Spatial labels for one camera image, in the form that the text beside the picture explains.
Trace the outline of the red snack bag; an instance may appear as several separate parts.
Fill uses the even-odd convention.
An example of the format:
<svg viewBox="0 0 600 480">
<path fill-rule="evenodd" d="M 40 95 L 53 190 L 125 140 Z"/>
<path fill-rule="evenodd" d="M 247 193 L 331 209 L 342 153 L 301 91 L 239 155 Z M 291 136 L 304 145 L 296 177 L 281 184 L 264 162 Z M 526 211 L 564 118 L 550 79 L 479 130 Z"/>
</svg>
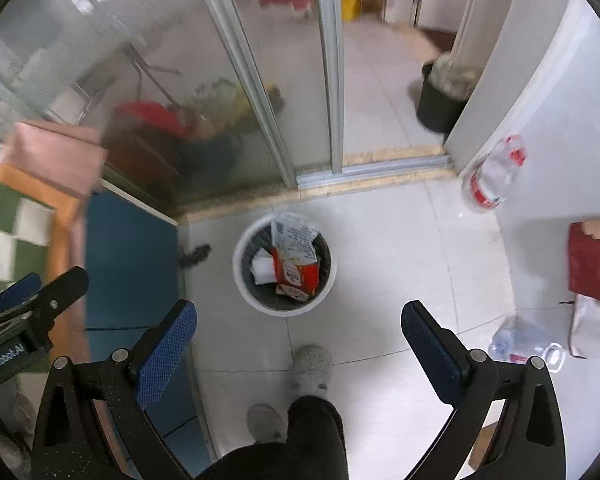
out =
<svg viewBox="0 0 600 480">
<path fill-rule="evenodd" d="M 276 292 L 294 301 L 308 302 L 320 284 L 320 257 L 313 245 L 300 252 L 274 248 Z"/>
</svg>

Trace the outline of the white round trash bin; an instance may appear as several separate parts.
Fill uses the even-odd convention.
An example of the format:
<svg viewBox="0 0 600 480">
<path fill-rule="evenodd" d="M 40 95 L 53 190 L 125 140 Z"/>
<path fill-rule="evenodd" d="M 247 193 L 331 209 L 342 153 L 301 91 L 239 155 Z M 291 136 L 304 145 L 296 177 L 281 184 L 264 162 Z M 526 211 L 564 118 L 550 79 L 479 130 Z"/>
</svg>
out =
<svg viewBox="0 0 600 480">
<path fill-rule="evenodd" d="M 313 221 L 294 212 L 270 214 L 242 232 L 232 258 L 238 292 L 264 314 L 293 318 L 329 294 L 336 259 Z"/>
</svg>

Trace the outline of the white paper trash in bin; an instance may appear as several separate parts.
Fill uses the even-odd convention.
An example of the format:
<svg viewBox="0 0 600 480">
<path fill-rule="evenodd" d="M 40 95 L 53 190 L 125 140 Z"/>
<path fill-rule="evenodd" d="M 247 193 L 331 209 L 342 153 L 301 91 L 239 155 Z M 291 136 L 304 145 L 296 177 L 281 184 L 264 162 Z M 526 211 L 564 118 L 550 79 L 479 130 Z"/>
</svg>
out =
<svg viewBox="0 0 600 480">
<path fill-rule="evenodd" d="M 290 285 L 312 294 L 320 267 L 314 248 L 317 229 L 298 214 L 278 214 L 270 228 L 271 247 L 262 246 L 251 259 L 254 281 L 257 285 Z"/>
</svg>

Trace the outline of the blue cabinet panel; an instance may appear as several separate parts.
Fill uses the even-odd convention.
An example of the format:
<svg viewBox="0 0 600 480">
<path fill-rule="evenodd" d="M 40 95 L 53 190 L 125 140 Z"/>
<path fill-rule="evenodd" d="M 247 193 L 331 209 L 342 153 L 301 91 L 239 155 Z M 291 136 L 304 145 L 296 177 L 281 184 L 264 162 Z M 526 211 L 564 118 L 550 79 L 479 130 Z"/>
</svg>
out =
<svg viewBox="0 0 600 480">
<path fill-rule="evenodd" d="M 86 334 L 94 361 L 130 348 L 181 298 L 178 231 L 110 191 L 87 208 Z M 198 385 L 187 354 L 148 416 L 175 457 L 196 476 L 211 465 L 197 406 Z"/>
</svg>

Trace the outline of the empty clear plastic bottle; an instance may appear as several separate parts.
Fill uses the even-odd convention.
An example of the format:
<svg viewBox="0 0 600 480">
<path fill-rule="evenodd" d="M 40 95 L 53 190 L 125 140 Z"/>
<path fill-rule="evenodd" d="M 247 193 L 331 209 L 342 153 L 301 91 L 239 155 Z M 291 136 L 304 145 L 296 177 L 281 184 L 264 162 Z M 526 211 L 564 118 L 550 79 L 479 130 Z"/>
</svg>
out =
<svg viewBox="0 0 600 480">
<path fill-rule="evenodd" d="M 488 349 L 494 361 L 524 364 L 532 356 L 541 358 L 550 373 L 558 373 L 564 365 L 564 347 L 530 322 L 509 316 L 493 334 Z"/>
</svg>

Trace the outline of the beige cloth bag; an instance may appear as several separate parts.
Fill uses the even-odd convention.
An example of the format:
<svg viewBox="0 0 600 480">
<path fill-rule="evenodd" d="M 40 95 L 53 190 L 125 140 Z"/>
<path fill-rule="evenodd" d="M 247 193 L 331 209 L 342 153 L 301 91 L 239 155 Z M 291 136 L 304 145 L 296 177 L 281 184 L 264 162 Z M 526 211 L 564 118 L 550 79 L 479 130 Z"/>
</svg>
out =
<svg viewBox="0 0 600 480">
<path fill-rule="evenodd" d="M 577 359 L 600 358 L 600 300 L 579 294 L 574 297 L 568 344 Z"/>
</svg>

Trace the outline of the pink cloth on table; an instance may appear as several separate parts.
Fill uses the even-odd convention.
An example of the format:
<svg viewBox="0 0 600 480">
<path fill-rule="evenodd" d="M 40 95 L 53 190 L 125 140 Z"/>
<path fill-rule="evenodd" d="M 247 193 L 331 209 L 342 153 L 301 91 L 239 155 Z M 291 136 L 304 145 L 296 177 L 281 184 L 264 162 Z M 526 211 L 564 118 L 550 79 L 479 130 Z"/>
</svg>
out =
<svg viewBox="0 0 600 480">
<path fill-rule="evenodd" d="M 107 150 L 93 128 L 27 120 L 17 122 L 0 151 L 8 165 L 53 185 L 64 193 L 87 198 L 100 189 Z"/>
</svg>

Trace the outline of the red patterned bag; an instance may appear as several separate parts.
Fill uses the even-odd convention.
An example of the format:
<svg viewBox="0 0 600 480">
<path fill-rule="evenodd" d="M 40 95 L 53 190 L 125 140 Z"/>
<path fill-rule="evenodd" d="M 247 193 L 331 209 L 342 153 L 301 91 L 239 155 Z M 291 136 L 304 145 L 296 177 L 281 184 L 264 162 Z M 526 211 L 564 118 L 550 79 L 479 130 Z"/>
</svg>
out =
<svg viewBox="0 0 600 480">
<path fill-rule="evenodd" d="M 600 300 L 600 220 L 571 223 L 567 249 L 570 292 Z"/>
</svg>

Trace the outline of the grey slipper left foot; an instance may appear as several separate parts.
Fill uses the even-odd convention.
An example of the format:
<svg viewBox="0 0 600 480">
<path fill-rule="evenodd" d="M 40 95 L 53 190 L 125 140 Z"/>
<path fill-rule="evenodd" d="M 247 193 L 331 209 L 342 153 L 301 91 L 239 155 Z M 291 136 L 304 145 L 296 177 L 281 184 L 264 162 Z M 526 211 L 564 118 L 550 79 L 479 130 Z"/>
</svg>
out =
<svg viewBox="0 0 600 480">
<path fill-rule="evenodd" d="M 247 411 L 246 424 L 256 443 L 284 442 L 286 439 L 286 426 L 282 416 L 268 405 L 253 405 Z"/>
</svg>

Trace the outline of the grey slipper foot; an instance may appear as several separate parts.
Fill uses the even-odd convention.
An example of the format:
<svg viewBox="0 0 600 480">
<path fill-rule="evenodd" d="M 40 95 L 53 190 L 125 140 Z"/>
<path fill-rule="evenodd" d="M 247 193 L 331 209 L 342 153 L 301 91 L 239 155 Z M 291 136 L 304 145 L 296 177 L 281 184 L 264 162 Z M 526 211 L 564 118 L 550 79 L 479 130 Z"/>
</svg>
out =
<svg viewBox="0 0 600 480">
<path fill-rule="evenodd" d="M 286 426 L 282 416 L 268 405 L 253 405 L 247 411 L 246 424 L 256 443 L 284 442 L 286 439 Z"/>
<path fill-rule="evenodd" d="M 326 399 L 332 374 L 332 357 L 319 346 L 304 346 L 294 355 L 291 390 L 300 396 Z"/>
</svg>

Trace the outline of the black trousered leg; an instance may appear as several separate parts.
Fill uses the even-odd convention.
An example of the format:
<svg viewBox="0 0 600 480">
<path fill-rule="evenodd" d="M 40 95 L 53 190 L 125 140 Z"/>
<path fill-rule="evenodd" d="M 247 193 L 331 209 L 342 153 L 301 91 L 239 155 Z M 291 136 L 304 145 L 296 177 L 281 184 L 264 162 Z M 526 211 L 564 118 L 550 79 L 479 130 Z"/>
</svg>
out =
<svg viewBox="0 0 600 480">
<path fill-rule="evenodd" d="M 284 443 L 236 448 L 204 470 L 201 479 L 347 479 L 342 419 L 318 396 L 302 396 L 288 410 Z"/>
</svg>

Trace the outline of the grey slipper right foot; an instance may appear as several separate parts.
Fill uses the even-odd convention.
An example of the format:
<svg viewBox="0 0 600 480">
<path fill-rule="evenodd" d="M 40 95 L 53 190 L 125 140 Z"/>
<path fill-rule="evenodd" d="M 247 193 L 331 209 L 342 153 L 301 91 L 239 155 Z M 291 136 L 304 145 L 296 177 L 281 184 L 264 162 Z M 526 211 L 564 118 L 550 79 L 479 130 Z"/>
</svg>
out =
<svg viewBox="0 0 600 480">
<path fill-rule="evenodd" d="M 332 374 L 332 357 L 319 346 L 304 346 L 294 355 L 291 390 L 300 396 L 326 399 Z"/>
</svg>

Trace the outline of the large clear water jug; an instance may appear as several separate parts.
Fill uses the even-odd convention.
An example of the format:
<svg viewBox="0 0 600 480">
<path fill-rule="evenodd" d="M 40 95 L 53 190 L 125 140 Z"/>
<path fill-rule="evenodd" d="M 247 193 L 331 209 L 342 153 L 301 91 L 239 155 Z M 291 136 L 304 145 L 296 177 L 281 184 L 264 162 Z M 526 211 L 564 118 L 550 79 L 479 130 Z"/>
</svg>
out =
<svg viewBox="0 0 600 480">
<path fill-rule="evenodd" d="M 506 200 L 527 160 L 521 136 L 506 136 L 463 179 L 463 197 L 475 211 L 486 212 Z"/>
</svg>

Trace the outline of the black bucket with mop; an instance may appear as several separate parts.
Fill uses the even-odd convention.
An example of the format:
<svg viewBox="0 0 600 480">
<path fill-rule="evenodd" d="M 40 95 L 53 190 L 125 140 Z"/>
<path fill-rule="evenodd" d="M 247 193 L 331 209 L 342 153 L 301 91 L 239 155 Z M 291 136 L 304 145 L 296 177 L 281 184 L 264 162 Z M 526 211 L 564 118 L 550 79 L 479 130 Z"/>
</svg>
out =
<svg viewBox="0 0 600 480">
<path fill-rule="evenodd" d="M 452 132 L 482 75 L 444 52 L 422 66 L 422 90 L 416 106 L 419 122 L 445 138 Z"/>
</svg>

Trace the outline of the aluminium sliding door frame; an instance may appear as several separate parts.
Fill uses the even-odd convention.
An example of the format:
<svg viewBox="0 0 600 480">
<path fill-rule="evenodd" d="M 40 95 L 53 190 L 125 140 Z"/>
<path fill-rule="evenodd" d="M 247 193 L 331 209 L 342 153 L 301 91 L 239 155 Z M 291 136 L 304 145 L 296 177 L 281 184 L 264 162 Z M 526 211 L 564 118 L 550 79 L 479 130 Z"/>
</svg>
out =
<svg viewBox="0 0 600 480">
<path fill-rule="evenodd" d="M 288 188 L 448 166 L 415 116 L 422 32 L 345 23 L 340 0 L 202 1 Z"/>
</svg>

